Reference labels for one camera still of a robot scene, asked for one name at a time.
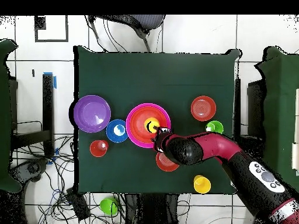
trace blue bowl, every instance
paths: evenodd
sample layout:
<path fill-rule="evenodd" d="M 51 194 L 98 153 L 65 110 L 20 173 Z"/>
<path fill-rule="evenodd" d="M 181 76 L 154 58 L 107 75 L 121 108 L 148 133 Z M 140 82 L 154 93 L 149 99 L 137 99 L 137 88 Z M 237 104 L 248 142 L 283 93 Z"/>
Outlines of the blue bowl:
<path fill-rule="evenodd" d="M 128 138 L 126 132 L 126 122 L 123 120 L 113 120 L 106 128 L 106 134 L 112 142 L 123 142 Z"/>

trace purple bowl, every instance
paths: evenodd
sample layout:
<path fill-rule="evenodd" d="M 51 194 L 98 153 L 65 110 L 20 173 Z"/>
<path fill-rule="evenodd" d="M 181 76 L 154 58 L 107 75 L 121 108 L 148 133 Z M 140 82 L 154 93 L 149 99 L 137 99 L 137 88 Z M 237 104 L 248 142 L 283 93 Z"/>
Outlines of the purple bowl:
<path fill-rule="evenodd" d="M 108 125 L 110 118 L 107 101 L 97 95 L 80 98 L 74 107 L 74 120 L 81 131 L 99 132 Z"/>

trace dark green tablecloth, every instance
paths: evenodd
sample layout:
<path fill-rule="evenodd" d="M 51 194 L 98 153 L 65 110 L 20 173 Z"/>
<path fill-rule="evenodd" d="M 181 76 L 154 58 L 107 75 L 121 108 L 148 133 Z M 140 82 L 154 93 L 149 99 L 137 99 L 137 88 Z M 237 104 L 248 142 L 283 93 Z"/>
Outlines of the dark green tablecloth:
<path fill-rule="evenodd" d="M 263 108 L 266 133 L 263 160 L 299 191 L 299 177 L 291 167 L 299 55 L 284 54 L 280 50 L 277 47 L 265 49 L 263 62 L 258 65 L 267 87 Z"/>
<path fill-rule="evenodd" d="M 79 97 L 98 95 L 106 99 L 111 120 L 126 120 L 138 104 L 155 103 L 168 112 L 177 134 L 196 134 L 204 131 L 206 122 L 192 117 L 190 105 L 197 96 L 206 95 L 217 105 L 213 119 L 223 123 L 224 134 L 232 135 L 234 62 L 239 50 L 227 55 L 121 54 L 74 47 L 74 52 L 79 58 L 75 60 L 79 63 Z M 193 178 L 197 174 L 211 181 L 210 193 L 235 192 L 214 159 L 164 172 L 155 163 L 154 150 L 140 148 L 129 138 L 123 143 L 108 141 L 107 154 L 93 157 L 89 145 L 97 139 L 108 140 L 105 129 L 94 134 L 79 131 L 80 192 L 195 193 Z"/>
<path fill-rule="evenodd" d="M 9 70 L 6 66 L 8 54 L 16 49 L 11 40 L 0 40 L 0 189 L 12 193 L 19 192 L 22 187 L 8 174 L 11 157 L 12 115 L 11 97 L 9 95 Z"/>

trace green cup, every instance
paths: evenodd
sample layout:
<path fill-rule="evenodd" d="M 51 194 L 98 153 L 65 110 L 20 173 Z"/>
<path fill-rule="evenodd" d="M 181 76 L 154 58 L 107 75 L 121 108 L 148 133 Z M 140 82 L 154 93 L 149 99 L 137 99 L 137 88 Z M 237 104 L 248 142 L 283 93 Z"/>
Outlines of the green cup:
<path fill-rule="evenodd" d="M 113 197 L 105 198 L 100 202 L 100 209 L 107 215 L 115 215 L 117 208 L 118 202 Z"/>
<path fill-rule="evenodd" d="M 223 133 L 223 125 L 219 121 L 211 121 L 206 125 L 206 131 L 217 132 L 222 134 Z"/>

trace green table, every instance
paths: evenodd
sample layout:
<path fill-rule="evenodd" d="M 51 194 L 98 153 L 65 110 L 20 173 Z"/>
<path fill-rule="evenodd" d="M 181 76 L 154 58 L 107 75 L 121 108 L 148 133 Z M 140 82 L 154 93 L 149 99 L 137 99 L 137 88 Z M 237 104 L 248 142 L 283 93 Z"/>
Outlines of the green table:
<path fill-rule="evenodd" d="M 74 47 L 75 81 L 79 95 L 98 95 L 107 100 L 111 120 L 126 120 L 130 110 L 141 103 L 162 106 L 179 135 L 204 131 L 206 122 L 195 120 L 190 112 L 194 98 L 210 96 L 217 105 L 214 120 L 232 135 L 234 63 L 239 50 L 225 55 L 96 53 Z M 78 135 L 78 191 L 97 193 L 195 193 L 193 178 L 201 174 L 211 181 L 212 194 L 233 194 L 234 187 L 221 165 L 210 159 L 201 164 L 164 172 L 155 163 L 156 152 L 133 144 L 109 143 L 104 157 L 93 157 L 89 145 L 105 139 L 105 129 Z"/>

